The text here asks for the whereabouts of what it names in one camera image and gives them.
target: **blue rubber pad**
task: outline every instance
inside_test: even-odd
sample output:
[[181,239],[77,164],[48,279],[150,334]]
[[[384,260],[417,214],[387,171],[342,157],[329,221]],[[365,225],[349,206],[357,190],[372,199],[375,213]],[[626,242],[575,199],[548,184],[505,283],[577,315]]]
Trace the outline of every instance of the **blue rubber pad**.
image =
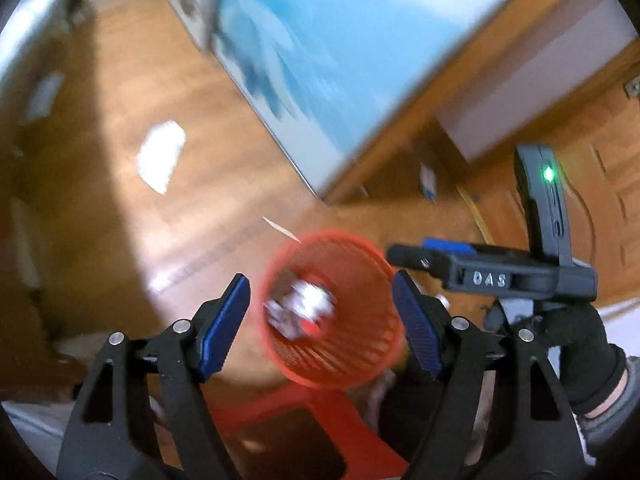
[[464,242],[452,242],[439,238],[425,238],[422,240],[423,249],[432,249],[443,253],[476,254],[476,250]]
[[422,309],[420,299],[416,296],[417,290],[414,292],[405,278],[397,273],[392,291],[407,339],[420,367],[436,378],[444,367],[440,357],[440,338]]
[[251,287],[246,277],[240,278],[228,295],[225,304],[219,306],[219,313],[209,331],[202,338],[198,374],[202,381],[222,370],[251,301]]

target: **green led light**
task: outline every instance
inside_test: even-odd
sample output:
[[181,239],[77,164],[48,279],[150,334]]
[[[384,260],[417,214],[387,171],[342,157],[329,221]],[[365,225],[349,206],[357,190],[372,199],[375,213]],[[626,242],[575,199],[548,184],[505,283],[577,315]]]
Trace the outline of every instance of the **green led light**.
[[545,177],[545,180],[548,182],[553,182],[554,178],[556,177],[556,173],[551,168],[551,166],[547,166],[545,168],[545,171],[543,171],[542,175]]

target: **blue wall mural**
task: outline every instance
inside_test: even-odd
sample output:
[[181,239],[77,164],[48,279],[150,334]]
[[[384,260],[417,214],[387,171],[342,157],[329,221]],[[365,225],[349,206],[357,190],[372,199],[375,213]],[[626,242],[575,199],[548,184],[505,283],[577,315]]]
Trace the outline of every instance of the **blue wall mural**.
[[214,50],[316,192],[503,0],[220,0]]

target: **wooden door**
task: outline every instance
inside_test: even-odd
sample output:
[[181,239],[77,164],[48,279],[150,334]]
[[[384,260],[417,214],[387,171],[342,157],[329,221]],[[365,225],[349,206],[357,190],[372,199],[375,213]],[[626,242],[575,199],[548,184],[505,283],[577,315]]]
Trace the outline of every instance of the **wooden door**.
[[[575,258],[599,273],[597,304],[640,295],[640,101],[618,84],[541,136],[564,174]],[[462,185],[485,237],[528,246],[513,155]]]

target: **black glove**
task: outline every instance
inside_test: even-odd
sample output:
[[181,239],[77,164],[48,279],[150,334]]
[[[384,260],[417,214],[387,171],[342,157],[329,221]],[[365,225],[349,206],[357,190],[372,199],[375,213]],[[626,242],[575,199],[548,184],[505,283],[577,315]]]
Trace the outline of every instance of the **black glove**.
[[597,408],[618,386],[625,353],[607,342],[602,319],[592,305],[551,310],[544,314],[537,332],[545,345],[562,348],[560,383],[576,415]]

